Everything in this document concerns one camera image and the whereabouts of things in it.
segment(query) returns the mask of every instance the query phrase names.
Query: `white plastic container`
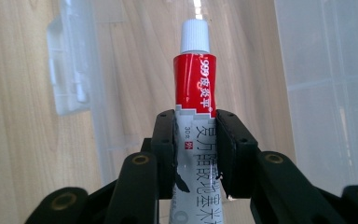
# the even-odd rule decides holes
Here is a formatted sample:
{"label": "white plastic container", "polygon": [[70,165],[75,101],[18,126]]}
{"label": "white plastic container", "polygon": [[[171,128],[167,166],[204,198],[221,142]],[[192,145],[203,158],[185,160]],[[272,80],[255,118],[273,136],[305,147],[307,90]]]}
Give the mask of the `white plastic container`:
{"label": "white plastic container", "polygon": [[358,184],[358,1],[275,1],[296,164],[340,195]]}
{"label": "white plastic container", "polygon": [[57,113],[91,111],[106,185],[117,179],[119,172],[113,158],[124,160],[126,148],[137,144],[136,135],[124,134],[114,46],[107,26],[122,21],[121,2],[61,0],[60,10],[48,26],[48,62]]}

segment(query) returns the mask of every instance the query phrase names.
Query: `white cap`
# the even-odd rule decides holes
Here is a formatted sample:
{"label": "white cap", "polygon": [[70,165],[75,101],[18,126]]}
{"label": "white cap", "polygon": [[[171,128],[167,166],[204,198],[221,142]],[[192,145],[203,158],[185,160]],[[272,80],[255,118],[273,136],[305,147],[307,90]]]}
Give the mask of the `white cap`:
{"label": "white cap", "polygon": [[209,51],[208,23],[204,20],[188,20],[182,25],[180,53]]}

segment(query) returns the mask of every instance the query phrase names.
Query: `wood grain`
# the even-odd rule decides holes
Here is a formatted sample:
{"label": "wood grain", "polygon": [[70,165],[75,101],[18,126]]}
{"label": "wood grain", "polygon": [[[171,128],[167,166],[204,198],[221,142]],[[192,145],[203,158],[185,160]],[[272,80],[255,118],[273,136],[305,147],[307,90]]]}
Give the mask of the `wood grain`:
{"label": "wood grain", "polygon": [[[202,0],[218,58],[218,108],[237,114],[261,149],[295,158],[273,1]],[[106,24],[124,129],[139,142],[157,113],[174,106],[172,59],[192,1],[123,1],[123,22]],[[90,113],[55,113],[46,28],[58,1],[0,1],[0,223],[22,223],[55,189],[100,187]],[[127,154],[139,150],[129,149]],[[169,203],[162,202],[162,223]],[[247,201],[225,201],[227,223],[252,220]]]}

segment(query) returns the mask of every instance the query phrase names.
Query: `red label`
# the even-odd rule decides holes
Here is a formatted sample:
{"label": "red label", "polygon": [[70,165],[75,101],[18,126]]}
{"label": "red label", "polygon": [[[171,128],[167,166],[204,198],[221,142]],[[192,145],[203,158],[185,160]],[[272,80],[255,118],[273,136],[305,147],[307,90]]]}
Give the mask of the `red label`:
{"label": "red label", "polygon": [[182,54],[174,58],[176,104],[197,113],[216,115],[214,81],[216,57],[212,54]]}
{"label": "red label", "polygon": [[185,142],[185,149],[193,149],[193,142]]}

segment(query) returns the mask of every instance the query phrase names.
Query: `toothpaste tube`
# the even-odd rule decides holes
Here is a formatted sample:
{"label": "toothpaste tube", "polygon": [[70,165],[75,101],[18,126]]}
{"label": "toothpaste tube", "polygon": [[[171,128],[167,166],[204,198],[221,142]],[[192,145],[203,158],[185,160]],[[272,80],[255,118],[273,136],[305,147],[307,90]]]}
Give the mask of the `toothpaste tube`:
{"label": "toothpaste tube", "polygon": [[209,54],[206,21],[183,24],[181,55],[173,67],[177,173],[170,223],[223,223],[216,158],[216,58]]}

